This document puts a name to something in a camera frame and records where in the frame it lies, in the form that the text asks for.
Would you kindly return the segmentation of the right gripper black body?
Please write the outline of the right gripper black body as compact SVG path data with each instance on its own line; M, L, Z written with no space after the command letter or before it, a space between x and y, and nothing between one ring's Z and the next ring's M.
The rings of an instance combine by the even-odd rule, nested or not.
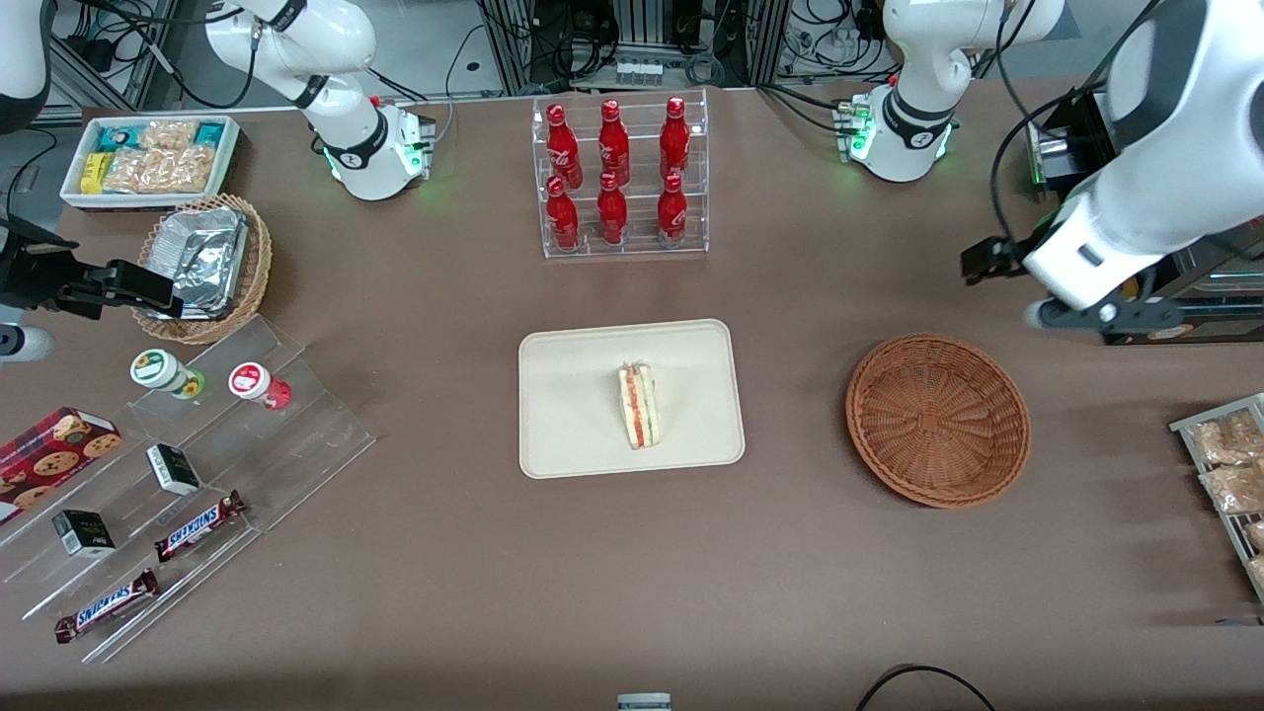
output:
M73 256L78 245L24 219L1 221L1 302L4 306L35 311L68 312L80 318L100 318L100 304L83 301L99 295L87 275L94 266Z

